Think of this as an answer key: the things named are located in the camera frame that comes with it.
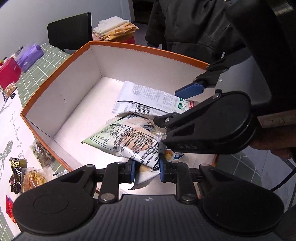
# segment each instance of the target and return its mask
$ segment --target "red packet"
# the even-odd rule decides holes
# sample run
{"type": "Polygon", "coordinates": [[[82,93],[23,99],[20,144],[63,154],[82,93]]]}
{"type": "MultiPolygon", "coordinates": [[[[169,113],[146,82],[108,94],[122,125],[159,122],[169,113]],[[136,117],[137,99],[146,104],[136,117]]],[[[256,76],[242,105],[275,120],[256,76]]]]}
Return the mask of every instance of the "red packet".
{"type": "Polygon", "coordinates": [[[16,223],[15,218],[13,217],[13,214],[12,214],[12,206],[13,206],[13,201],[8,196],[6,196],[6,213],[11,218],[11,220],[14,223],[16,223]]]}

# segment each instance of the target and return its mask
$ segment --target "cable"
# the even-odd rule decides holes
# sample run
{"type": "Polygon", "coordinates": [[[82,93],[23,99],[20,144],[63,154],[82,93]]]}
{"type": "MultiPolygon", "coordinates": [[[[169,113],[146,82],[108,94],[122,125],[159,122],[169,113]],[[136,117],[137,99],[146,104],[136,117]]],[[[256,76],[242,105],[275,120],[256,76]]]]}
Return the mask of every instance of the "cable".
{"type": "Polygon", "coordinates": [[[296,173],[296,168],[294,168],[290,174],[278,185],[276,185],[274,188],[270,189],[270,191],[274,192],[275,190],[279,189],[281,186],[283,186],[294,174],[296,173]]]}

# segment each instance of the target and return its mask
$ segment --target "person's hand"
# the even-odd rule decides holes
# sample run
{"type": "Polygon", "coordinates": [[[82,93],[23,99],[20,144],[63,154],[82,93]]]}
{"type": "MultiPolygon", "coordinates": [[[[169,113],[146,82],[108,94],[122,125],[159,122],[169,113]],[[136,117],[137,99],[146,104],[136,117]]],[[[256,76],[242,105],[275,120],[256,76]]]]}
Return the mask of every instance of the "person's hand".
{"type": "Polygon", "coordinates": [[[281,126],[261,129],[251,142],[250,147],[259,150],[270,150],[281,158],[292,158],[289,147],[296,147],[296,126],[281,126]]]}

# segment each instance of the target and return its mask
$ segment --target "folded towel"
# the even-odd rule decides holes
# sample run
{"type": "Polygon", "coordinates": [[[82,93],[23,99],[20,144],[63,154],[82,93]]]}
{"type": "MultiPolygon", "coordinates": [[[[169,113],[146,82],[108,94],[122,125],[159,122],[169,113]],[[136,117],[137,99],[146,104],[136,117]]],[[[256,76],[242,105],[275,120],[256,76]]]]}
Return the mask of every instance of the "folded towel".
{"type": "Polygon", "coordinates": [[[122,26],[110,31],[108,34],[104,35],[102,40],[108,41],[115,38],[119,38],[128,34],[131,34],[135,32],[138,29],[138,27],[132,23],[129,23],[128,25],[123,24],[122,26]]]}
{"type": "Polygon", "coordinates": [[[94,28],[94,31],[101,36],[127,22],[129,23],[128,20],[123,20],[117,16],[111,17],[109,19],[99,21],[99,24],[96,28],[94,28]]]}

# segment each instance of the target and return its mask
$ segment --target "black chair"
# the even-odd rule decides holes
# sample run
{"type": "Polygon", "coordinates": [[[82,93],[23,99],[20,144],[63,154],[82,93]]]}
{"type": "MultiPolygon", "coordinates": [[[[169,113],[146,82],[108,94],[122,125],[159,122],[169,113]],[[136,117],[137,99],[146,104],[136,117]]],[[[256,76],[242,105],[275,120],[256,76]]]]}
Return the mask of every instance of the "black chair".
{"type": "Polygon", "coordinates": [[[49,44],[60,50],[78,50],[92,41],[91,13],[64,18],[47,25],[49,44]]]}

